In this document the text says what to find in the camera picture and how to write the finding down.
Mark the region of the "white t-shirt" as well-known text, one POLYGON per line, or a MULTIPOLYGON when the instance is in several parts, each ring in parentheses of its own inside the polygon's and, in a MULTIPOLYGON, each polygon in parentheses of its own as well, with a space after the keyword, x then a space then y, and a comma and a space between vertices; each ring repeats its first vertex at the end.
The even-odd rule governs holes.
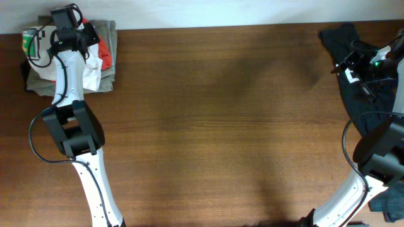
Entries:
MULTIPOLYGON (((22 48, 28 60, 29 70, 26 81, 27 89, 35 91, 40 96, 52 96, 56 87, 56 63, 50 60, 47 50, 51 48, 51 34, 55 26, 46 26, 41 30, 38 26, 22 31, 22 48)), ((98 91, 102 71, 112 65, 112 57, 100 56, 100 45, 92 44, 85 54, 83 72, 83 88, 85 91, 98 91)))

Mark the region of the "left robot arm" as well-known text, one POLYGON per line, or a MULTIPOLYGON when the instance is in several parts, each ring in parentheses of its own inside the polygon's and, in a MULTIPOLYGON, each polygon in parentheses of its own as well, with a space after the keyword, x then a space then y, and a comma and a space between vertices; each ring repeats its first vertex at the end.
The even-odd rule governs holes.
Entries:
POLYGON ((56 92, 41 114, 57 148, 80 178, 93 226, 125 226, 104 165, 105 135, 84 100, 83 75, 89 46, 100 39, 91 23, 83 28, 58 27, 50 54, 56 65, 56 92))

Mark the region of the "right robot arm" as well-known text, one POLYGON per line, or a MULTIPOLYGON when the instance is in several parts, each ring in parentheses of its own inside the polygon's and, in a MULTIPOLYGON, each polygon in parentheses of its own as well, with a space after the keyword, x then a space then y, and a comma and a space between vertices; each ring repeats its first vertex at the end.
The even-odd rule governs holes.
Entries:
POLYGON ((403 54, 389 53, 373 66, 390 64, 398 74, 398 89, 391 112, 371 111, 352 117, 342 135, 342 150, 352 171, 331 198, 299 220, 298 226, 347 226, 375 196, 403 180, 403 54), (364 115, 386 115, 387 119, 357 144, 350 158, 346 136, 349 126, 364 115))

